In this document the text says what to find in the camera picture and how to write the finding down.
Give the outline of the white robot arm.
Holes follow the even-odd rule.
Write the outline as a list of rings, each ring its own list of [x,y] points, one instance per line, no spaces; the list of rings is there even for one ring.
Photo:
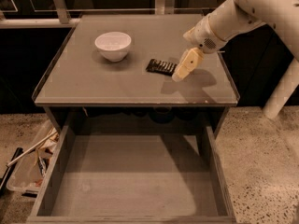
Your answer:
[[[206,54],[223,48],[237,35],[269,25],[299,60],[298,0],[225,0],[183,37],[193,44],[186,50],[172,78],[179,82],[203,61]]]

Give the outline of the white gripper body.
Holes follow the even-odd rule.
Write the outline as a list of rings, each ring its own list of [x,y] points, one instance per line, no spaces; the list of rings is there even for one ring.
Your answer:
[[[227,42],[218,38],[212,31],[209,24],[209,16],[206,15],[195,26],[197,32],[197,43],[191,43],[198,47],[205,54],[214,53],[223,48]]]

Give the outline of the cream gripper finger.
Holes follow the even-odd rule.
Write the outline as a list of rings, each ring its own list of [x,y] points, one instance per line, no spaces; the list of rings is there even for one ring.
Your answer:
[[[186,49],[179,60],[172,79],[175,82],[182,81],[187,77],[204,59],[204,52],[199,48]]]
[[[197,32],[196,29],[193,27],[192,29],[190,29],[189,31],[187,31],[183,37],[189,41],[190,43],[197,43],[198,42],[198,38],[197,38]]]

